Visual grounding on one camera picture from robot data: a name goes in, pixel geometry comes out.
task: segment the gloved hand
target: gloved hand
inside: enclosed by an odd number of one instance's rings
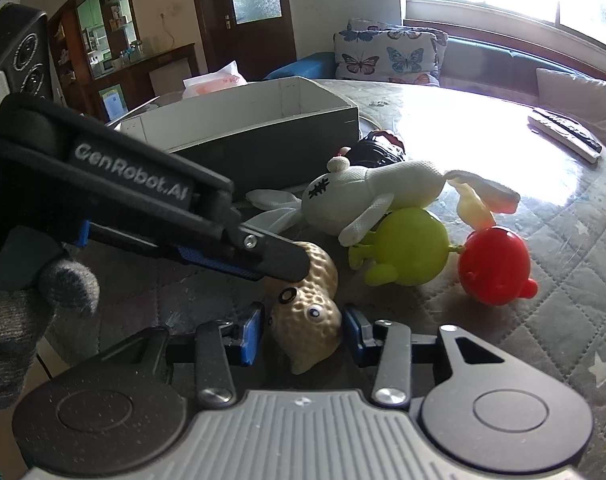
[[[0,292],[0,409],[11,406],[23,388],[36,343],[58,308],[91,316],[99,301],[99,284],[84,265],[63,257],[41,270],[38,287]]]

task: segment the gray ribbed surface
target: gray ribbed surface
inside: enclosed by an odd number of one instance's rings
[[[34,470],[29,480],[58,478]],[[472,480],[425,444],[401,412],[357,392],[250,392],[203,412],[179,447],[121,480]],[[550,480],[578,480],[560,472]]]

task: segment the butterfly pillow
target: butterfly pillow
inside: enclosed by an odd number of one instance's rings
[[[336,79],[390,82],[438,70],[434,34],[406,30],[353,30],[334,34]]]
[[[419,72],[417,74],[407,74],[404,76],[391,76],[388,78],[390,83],[423,85],[423,86],[440,86],[438,78],[433,73]]]
[[[438,60],[438,70],[443,66],[445,59],[445,48],[448,46],[448,34],[438,28],[431,27],[405,27],[404,25],[392,25],[391,23],[373,22],[362,18],[351,18],[347,24],[348,30],[412,30],[414,32],[430,32],[434,34],[434,50]]]

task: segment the bunny ear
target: bunny ear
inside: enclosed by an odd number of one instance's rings
[[[456,212],[463,222],[474,231],[496,225],[492,212],[469,184],[462,184],[457,178],[448,182],[458,192],[459,198]]]
[[[302,219],[303,214],[300,208],[281,207],[280,209],[260,213],[244,223],[270,233],[278,234],[296,225]]]
[[[487,180],[475,173],[459,170],[448,171],[445,179],[457,179],[459,183],[469,184],[490,211],[495,213],[513,214],[520,202],[520,195],[513,189],[493,180]]]
[[[300,209],[301,200],[287,191],[275,189],[255,189],[245,195],[245,198],[258,209],[271,211],[281,207]]]

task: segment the remote control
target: remote control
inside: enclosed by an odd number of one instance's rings
[[[561,128],[568,130],[574,137],[582,140],[595,152],[599,152],[603,149],[603,146],[596,140],[596,137],[590,132],[585,126],[569,117],[565,117],[559,114],[552,113],[542,108],[534,108],[534,111],[542,115],[545,119],[549,119],[553,123],[558,124]]]
[[[562,126],[553,123],[549,119],[543,117],[541,114],[532,111],[528,115],[528,122],[535,129],[543,132],[544,134],[553,137],[554,139],[562,142],[565,146],[582,156],[586,161],[595,163],[600,158],[600,153],[590,148],[588,145],[581,142],[579,139],[574,137],[569,131]]]

